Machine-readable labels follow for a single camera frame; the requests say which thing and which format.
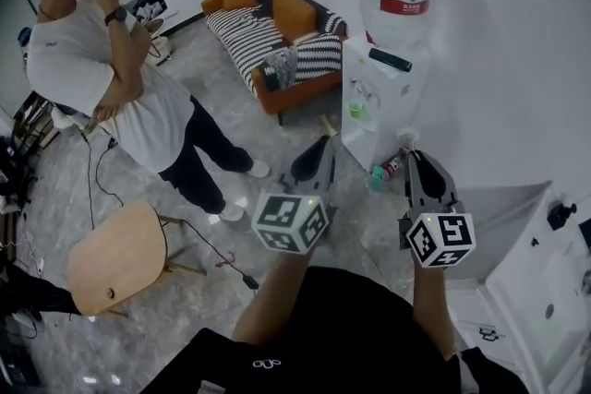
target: wooden chair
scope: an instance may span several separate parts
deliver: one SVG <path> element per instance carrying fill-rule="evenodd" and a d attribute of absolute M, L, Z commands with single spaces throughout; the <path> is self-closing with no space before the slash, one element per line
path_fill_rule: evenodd
<path fill-rule="evenodd" d="M 67 261 L 67 281 L 83 316 L 127 317 L 112 309 L 150 287 L 164 272 L 207 274 L 167 261 L 166 223 L 182 221 L 158 215 L 148 202 L 131 200 L 74 245 Z"/>

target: marble floor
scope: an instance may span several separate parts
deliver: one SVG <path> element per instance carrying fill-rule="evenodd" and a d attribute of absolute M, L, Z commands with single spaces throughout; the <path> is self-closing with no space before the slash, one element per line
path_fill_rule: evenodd
<path fill-rule="evenodd" d="M 322 133 L 319 115 L 325 113 L 340 127 L 340 91 L 334 90 L 285 114 L 279 127 L 245 87 L 232 60 L 209 32 L 203 20 L 170 37 L 174 59 L 161 66 L 182 81 L 235 144 L 267 161 L 276 172 L 294 158 L 300 146 Z M 108 136 L 94 132 L 92 147 L 92 203 L 98 224 L 118 208 L 114 197 L 94 184 L 94 169 L 106 149 Z M 61 134 L 43 153 L 25 208 L 26 220 L 18 225 L 18 258 L 34 273 L 34 258 L 44 260 L 42 276 L 66 286 L 66 261 L 70 247 L 90 232 L 87 187 L 89 149 L 74 131 Z M 237 202 L 252 215 L 259 192 L 273 175 L 262 180 L 225 173 L 203 156 L 204 163 L 227 200 Z M 249 219 L 238 223 L 218 221 L 186 202 L 158 175 L 142 169 L 120 148 L 103 158 L 99 179 L 103 187 L 124 201 L 148 200 L 164 215 L 191 221 L 236 264 L 262 282 L 274 254 L 250 230 Z M 366 189 L 366 175 L 338 142 L 336 188 L 333 204 L 339 207 L 328 239 L 317 249 L 313 264 L 334 266 L 367 276 L 404 297 L 412 296 L 412 261 L 398 249 L 398 224 L 406 209 L 403 183 L 394 181 L 387 193 Z M 227 266 L 188 228 L 168 225 L 169 253 L 176 261 L 208 271 L 205 278 L 173 275 L 122 307 L 129 320 L 100 316 L 94 321 L 62 314 L 44 316 L 32 357 L 50 393 L 136 393 L 169 363 L 204 327 L 226 336 L 252 297 L 240 276 Z"/>

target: white cabinet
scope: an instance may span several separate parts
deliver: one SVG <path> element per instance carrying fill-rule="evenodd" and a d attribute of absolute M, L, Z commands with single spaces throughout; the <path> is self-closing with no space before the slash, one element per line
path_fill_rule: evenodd
<path fill-rule="evenodd" d="M 420 48 L 388 52 L 413 63 L 406 73 L 371 59 L 372 47 L 365 35 L 343 45 L 341 138 L 366 171 L 398 150 L 398 131 L 412 123 L 427 83 L 430 58 L 428 50 Z"/>
<path fill-rule="evenodd" d="M 550 229 L 557 201 L 549 186 L 492 225 L 476 226 L 476 250 L 447 271 L 448 306 L 464 342 L 532 393 L 578 390 L 573 379 L 583 372 L 591 331 L 591 304 L 580 291 L 591 261 L 573 220 Z"/>

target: black shirt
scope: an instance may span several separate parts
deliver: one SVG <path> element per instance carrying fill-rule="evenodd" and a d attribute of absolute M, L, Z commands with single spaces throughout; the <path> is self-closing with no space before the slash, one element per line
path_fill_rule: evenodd
<path fill-rule="evenodd" d="M 204 329 L 144 393 L 194 394 L 201 380 L 230 393 L 461 392 L 457 358 L 445 362 L 408 302 L 328 268 L 308 269 L 271 346 L 262 350 Z"/>

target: handle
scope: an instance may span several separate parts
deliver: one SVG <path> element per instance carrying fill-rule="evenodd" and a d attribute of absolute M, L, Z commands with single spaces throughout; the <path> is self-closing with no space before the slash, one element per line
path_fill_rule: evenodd
<path fill-rule="evenodd" d="M 497 335 L 497 330 L 489 330 L 487 328 L 479 328 L 478 333 L 482 335 L 482 340 L 495 341 L 500 337 Z"/>

